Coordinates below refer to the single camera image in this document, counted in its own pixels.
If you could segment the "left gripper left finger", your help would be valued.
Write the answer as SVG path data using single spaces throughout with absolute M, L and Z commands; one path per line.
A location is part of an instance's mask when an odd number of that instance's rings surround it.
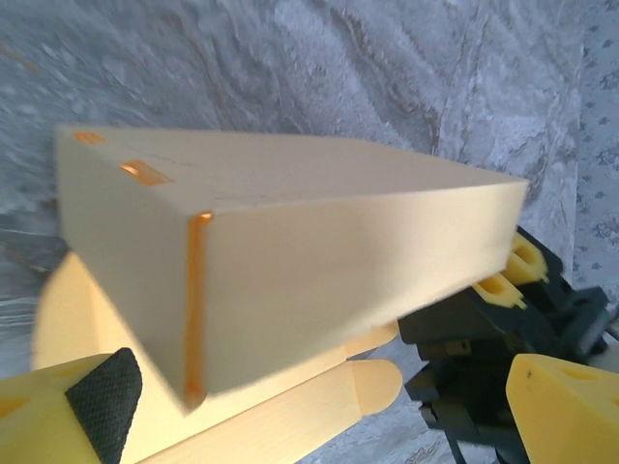
M 142 376 L 121 348 L 1 381 L 3 463 L 118 463 Z

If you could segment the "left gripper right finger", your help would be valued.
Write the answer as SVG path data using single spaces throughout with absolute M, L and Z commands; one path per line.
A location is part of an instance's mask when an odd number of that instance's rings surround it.
M 520 354 L 506 395 L 532 464 L 618 464 L 618 375 Z

